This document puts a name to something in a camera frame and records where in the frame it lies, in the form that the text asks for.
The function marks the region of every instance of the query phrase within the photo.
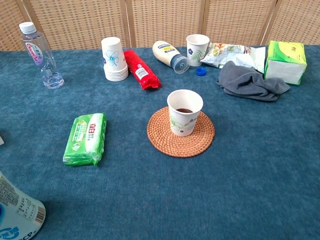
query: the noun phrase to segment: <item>tissue box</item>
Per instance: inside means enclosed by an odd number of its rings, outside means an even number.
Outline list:
[[[282,78],[287,84],[300,85],[306,67],[303,43],[270,41],[264,78]]]

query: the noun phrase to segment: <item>water bottle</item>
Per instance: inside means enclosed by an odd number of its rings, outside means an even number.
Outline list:
[[[41,69],[43,84],[48,89],[57,89],[65,84],[61,74],[57,71],[56,61],[42,32],[36,30],[33,22],[27,21],[19,24],[23,33],[21,42],[33,58],[35,65]]]
[[[42,202],[19,190],[0,171],[0,239],[29,240],[45,218]]]

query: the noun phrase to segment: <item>dark liquid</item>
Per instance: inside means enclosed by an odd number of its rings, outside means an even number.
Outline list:
[[[181,113],[185,113],[185,114],[190,114],[190,113],[193,113],[190,109],[188,108],[178,108],[177,109],[178,112],[181,112]]]

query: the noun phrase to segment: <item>mayonnaise bottle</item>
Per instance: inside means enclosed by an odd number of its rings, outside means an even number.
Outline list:
[[[152,47],[153,55],[159,61],[173,68],[177,74],[182,74],[190,67],[189,59],[165,41],[156,41]]]
[[[45,206],[16,188],[0,171],[0,239],[29,240],[45,217]]]

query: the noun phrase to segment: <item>plastic bottle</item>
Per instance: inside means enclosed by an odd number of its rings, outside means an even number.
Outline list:
[[[43,33],[37,31],[31,21],[20,23],[19,27],[23,33],[21,42],[33,58],[35,65],[41,69],[43,84],[51,90],[65,84],[61,74],[57,71],[56,61]]]
[[[16,188],[0,171],[0,239],[29,240],[45,217],[45,206]]]
[[[159,61],[173,68],[177,74],[182,74],[190,67],[189,59],[166,41],[156,41],[152,46],[153,55]]]

